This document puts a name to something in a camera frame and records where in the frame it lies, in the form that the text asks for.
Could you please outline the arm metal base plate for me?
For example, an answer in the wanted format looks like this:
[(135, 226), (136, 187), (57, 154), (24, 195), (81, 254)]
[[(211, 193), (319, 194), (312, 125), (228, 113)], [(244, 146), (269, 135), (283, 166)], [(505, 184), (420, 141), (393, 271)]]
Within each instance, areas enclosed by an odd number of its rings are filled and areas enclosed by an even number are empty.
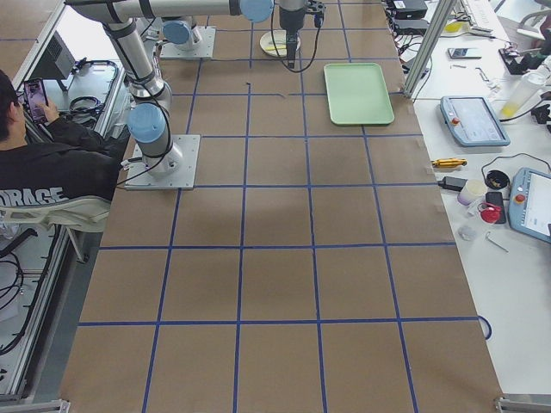
[(200, 150), (200, 135), (173, 134), (172, 147), (161, 163), (153, 168), (158, 160), (143, 157), (139, 145), (133, 156), (138, 162), (130, 163), (126, 190), (192, 190), (195, 186), (197, 160)]
[(214, 53), (216, 27), (195, 26), (187, 22), (166, 22), (162, 29), (164, 43), (161, 59), (211, 59)]

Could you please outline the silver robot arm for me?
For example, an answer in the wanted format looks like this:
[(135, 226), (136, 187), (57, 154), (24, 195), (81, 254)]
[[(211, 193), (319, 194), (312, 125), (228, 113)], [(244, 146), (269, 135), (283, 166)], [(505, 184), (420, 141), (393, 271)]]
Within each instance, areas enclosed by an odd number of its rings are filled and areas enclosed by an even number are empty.
[(294, 70), (299, 32), (306, 15), (316, 28), (325, 19), (320, 1), (69, 1), (67, 6), (81, 16), (100, 22), (129, 79), (136, 106), (127, 117), (127, 127), (142, 158), (140, 170), (130, 170), (123, 180), (127, 188), (192, 188), (200, 138), (175, 135), (170, 130), (172, 92), (154, 66), (141, 39), (139, 18), (163, 20), (163, 35), (170, 43), (192, 46), (198, 15), (242, 15), (250, 22), (263, 22), (279, 15), (285, 32), (281, 61)]
[(201, 36), (194, 15), (162, 17), (161, 20), (164, 38), (176, 48), (190, 51), (199, 46)]

